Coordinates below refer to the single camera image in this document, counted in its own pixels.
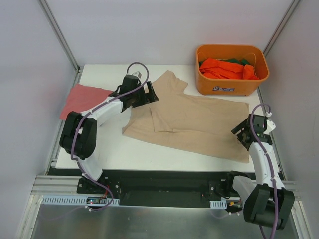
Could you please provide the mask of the beige t shirt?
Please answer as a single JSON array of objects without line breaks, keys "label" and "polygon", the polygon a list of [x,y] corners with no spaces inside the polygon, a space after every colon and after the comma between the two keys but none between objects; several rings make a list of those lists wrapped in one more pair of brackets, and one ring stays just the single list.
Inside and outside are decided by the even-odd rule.
[{"label": "beige t shirt", "polygon": [[248,163],[249,153],[231,132],[249,104],[184,93],[187,82],[166,71],[153,82],[159,100],[132,109],[123,135],[151,144]]}]

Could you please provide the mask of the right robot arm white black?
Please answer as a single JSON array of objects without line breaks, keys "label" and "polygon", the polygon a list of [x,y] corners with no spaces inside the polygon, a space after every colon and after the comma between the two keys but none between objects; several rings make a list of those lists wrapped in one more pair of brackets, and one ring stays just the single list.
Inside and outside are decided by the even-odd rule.
[{"label": "right robot arm white black", "polygon": [[286,226],[295,197],[275,171],[272,140],[267,134],[273,129],[267,117],[250,114],[231,131],[252,158],[256,182],[245,173],[231,171],[224,190],[229,196],[239,195],[246,222],[276,231]]}]

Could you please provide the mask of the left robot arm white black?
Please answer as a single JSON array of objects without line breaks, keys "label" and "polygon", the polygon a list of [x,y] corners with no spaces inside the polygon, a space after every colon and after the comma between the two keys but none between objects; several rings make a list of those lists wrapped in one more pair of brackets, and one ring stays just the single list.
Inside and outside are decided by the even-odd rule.
[{"label": "left robot arm white black", "polygon": [[102,193],[106,184],[100,178],[103,170],[98,163],[98,127],[128,108],[158,100],[150,81],[142,83],[138,76],[126,74],[122,84],[101,103],[81,113],[71,111],[67,115],[59,145],[77,163],[82,175],[90,179],[88,188],[93,193]]}]

